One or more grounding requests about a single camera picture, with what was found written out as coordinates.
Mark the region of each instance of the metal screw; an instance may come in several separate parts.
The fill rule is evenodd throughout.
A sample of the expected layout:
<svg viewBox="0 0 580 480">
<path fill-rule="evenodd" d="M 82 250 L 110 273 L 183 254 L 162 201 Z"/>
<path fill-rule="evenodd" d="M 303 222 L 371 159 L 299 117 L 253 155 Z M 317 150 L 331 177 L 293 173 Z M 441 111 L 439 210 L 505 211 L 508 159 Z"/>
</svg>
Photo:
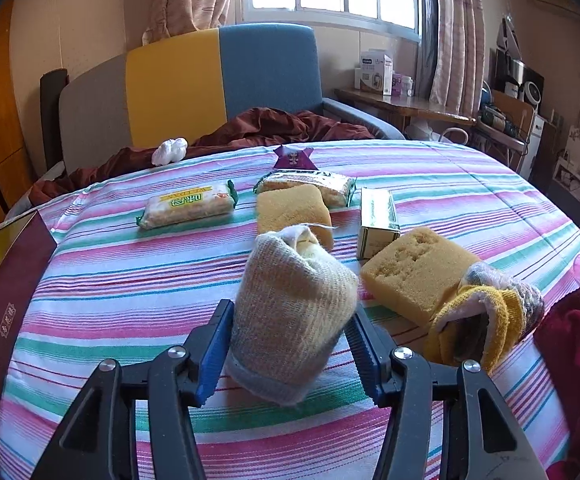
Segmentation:
<svg viewBox="0 0 580 480">
<path fill-rule="evenodd" d="M 116 362 L 114 359 L 103 359 L 102 362 L 99 363 L 99 370 L 102 372 L 109 372 L 110 370 L 114 370 L 116 368 Z"/>
<path fill-rule="evenodd" d="M 397 359 L 410 359 L 414 355 L 407 346 L 397 346 L 392 353 Z"/>
<path fill-rule="evenodd" d="M 478 364 L 477 361 L 474 361 L 474 359 L 468 359 L 465 361 L 463 363 L 463 368 L 465 368 L 468 372 L 472 372 L 473 374 L 481 371 L 481 365 Z"/>
<path fill-rule="evenodd" d="M 167 349 L 167 355 L 172 357 L 173 359 L 180 359 L 187 353 L 187 350 L 182 346 L 173 346 L 172 348 Z"/>
</svg>

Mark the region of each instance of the blue gripper pad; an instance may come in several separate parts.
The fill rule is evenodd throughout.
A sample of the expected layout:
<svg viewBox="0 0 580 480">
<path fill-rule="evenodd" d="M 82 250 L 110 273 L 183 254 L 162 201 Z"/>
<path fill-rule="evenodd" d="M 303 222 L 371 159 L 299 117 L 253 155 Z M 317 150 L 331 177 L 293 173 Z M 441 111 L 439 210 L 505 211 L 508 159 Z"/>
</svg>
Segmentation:
<svg viewBox="0 0 580 480">
<path fill-rule="evenodd" d="M 345 337 L 350 345 L 363 385 L 363 391 L 380 408 L 390 405 L 391 397 L 401 390 L 403 379 L 392 372 L 390 352 L 396 348 L 390 334 L 372 324 L 359 306 L 345 325 Z"/>
<path fill-rule="evenodd" d="M 208 323 L 194 328 L 183 344 L 190 352 L 187 385 L 193 391 L 185 389 L 193 394 L 193 406 L 200 408 L 214 394 L 230 347 L 233 316 L 234 304 L 221 300 Z"/>
</svg>

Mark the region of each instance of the white box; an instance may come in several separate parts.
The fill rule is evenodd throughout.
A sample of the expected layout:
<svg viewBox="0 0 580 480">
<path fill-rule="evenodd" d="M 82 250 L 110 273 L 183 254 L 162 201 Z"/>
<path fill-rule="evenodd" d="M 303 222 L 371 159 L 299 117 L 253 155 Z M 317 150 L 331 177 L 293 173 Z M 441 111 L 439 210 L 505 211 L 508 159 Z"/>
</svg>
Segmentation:
<svg viewBox="0 0 580 480">
<path fill-rule="evenodd" d="M 392 95 L 392 59 L 380 50 L 361 53 L 361 90 Z"/>
<path fill-rule="evenodd" d="M 361 228 L 356 259 L 368 260 L 401 236 L 392 193 L 387 189 L 361 188 Z"/>
</svg>

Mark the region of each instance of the window frame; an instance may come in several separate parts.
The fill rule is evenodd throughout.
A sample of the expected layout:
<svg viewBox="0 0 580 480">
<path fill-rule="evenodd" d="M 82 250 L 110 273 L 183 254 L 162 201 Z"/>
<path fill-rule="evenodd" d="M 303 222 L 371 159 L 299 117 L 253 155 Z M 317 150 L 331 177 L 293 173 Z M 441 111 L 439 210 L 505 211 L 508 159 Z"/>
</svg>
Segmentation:
<svg viewBox="0 0 580 480">
<path fill-rule="evenodd" d="M 310 9 L 301 6 L 301 0 L 295 0 L 296 10 L 291 9 L 257 9 L 252 0 L 241 0 L 241 21 L 248 22 L 291 22 L 307 25 L 334 26 L 353 28 L 378 34 L 386 34 L 396 38 L 420 43 L 420 0 L 414 0 L 415 27 L 408 28 L 396 23 L 384 22 L 378 18 L 369 18 L 359 14 L 352 14 L 345 10 Z M 344 8 L 348 8 L 348 1 L 343 0 Z M 377 16 L 381 15 L 381 0 L 377 0 Z"/>
</svg>

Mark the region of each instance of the wooden desk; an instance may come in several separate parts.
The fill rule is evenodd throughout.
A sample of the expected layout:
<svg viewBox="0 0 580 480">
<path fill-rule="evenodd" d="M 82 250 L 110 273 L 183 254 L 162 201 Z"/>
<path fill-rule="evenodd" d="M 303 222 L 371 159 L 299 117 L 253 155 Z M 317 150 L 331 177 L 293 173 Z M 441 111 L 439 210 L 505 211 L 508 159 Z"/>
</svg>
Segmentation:
<svg viewBox="0 0 580 480">
<path fill-rule="evenodd" d="M 353 106 L 355 102 L 363 103 L 387 111 L 388 122 L 401 129 L 401 132 L 405 130 L 412 117 L 464 126 L 476 124 L 476 119 L 449 112 L 445 107 L 419 97 L 380 95 L 350 89 L 335 89 L 334 92 L 339 100 L 345 104 Z"/>
</svg>

